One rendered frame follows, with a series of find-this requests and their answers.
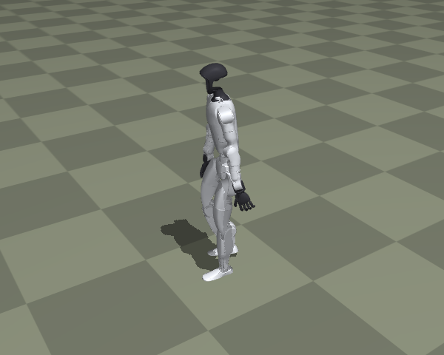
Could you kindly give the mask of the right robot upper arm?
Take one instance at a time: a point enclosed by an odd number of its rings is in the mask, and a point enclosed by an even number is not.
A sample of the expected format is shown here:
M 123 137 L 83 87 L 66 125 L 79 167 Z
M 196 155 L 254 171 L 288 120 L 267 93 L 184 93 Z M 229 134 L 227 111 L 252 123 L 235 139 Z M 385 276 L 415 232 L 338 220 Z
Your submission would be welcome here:
M 208 98 L 209 98 L 210 95 L 212 95 L 212 94 L 208 94 L 208 95 L 207 95 L 207 100 L 208 100 Z M 206 130 L 207 130 L 207 133 L 208 133 L 210 136 L 212 136 L 211 131 L 210 131 L 210 128 L 209 128 L 209 124 L 206 125 Z

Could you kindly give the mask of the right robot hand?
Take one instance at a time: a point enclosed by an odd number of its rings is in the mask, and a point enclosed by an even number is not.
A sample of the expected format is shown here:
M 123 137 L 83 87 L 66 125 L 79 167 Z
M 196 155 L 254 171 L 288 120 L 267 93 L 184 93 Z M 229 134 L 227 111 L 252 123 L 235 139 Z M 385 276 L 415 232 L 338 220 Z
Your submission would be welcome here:
M 209 164 L 209 162 L 210 162 L 210 160 L 209 161 L 207 161 L 207 156 L 204 154 L 203 155 L 203 165 L 202 165 L 202 167 L 201 167 L 201 171 L 200 171 L 200 176 L 201 176 L 201 178 L 203 177 L 203 175 L 204 175 L 204 172 L 205 172 L 205 170 L 206 170 L 206 168 L 207 168 L 207 166 L 208 166 L 208 164 Z

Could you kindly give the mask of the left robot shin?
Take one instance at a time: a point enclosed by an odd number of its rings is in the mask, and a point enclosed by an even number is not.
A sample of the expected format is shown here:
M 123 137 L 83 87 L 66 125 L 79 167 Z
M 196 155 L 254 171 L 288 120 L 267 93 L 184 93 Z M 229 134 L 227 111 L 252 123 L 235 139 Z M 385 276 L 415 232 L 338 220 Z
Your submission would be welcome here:
M 217 231 L 218 262 L 221 272 L 227 271 L 230 253 L 233 252 L 235 245 L 235 234 L 236 228 L 234 226 L 228 227 L 223 236 Z

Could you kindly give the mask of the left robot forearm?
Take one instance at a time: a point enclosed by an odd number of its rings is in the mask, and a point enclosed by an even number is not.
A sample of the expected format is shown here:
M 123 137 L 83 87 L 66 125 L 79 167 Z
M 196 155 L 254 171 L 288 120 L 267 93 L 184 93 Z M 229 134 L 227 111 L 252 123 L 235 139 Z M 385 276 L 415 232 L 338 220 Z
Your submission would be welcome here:
M 231 174 L 229 176 L 229 179 L 231 180 L 236 191 L 243 189 L 241 185 L 242 180 L 240 173 L 241 157 L 238 153 L 238 150 L 235 147 L 232 147 L 228 150 L 227 155 L 229 157 L 227 165 L 229 166 L 229 173 Z

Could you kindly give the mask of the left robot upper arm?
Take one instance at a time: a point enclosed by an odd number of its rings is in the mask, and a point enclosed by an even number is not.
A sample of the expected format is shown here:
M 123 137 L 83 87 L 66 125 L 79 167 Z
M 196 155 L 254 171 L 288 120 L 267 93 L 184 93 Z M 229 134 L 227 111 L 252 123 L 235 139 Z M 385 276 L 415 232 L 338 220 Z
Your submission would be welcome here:
M 227 158 L 227 152 L 230 148 L 235 147 L 238 151 L 238 140 L 235 131 L 235 116 L 233 111 L 228 106 L 221 106 L 218 108 L 218 122 L 221 125 L 224 139 L 227 145 L 223 148 L 223 155 Z

